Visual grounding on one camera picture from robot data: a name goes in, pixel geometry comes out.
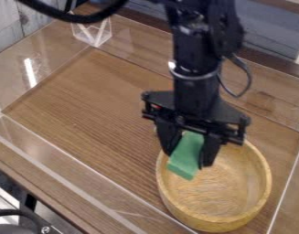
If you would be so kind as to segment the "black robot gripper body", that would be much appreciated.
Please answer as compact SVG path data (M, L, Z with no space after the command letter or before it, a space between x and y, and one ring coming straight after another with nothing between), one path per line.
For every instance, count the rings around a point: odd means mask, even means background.
M220 72L212 71L193 76L172 74L172 90L151 90L141 93L144 119L153 122L161 117L179 124L181 132L203 136L214 133L222 144L244 143L250 117L220 97Z

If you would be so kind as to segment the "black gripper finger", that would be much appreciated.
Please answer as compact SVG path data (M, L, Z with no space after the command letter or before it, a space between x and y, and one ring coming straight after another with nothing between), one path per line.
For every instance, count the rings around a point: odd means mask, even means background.
M161 117L156 118L155 126L161 149L171 155L181 138L181 128L176 122Z
M212 166L220 150L222 138L215 133L204 135L204 143L199 152L199 168Z

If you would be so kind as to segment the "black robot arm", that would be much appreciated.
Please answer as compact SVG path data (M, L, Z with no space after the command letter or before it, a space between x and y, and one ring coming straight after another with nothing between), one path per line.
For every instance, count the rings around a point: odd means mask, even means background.
M244 143L250 117L220 97L227 87L222 64L231 61L246 73L250 68L236 56L244 30L235 0L148 0L164 7L172 33L173 57L168 62L173 89L145 91L143 117L152 120L160 145L172 154L181 133L204 136L196 151L200 168L215 162L220 147Z

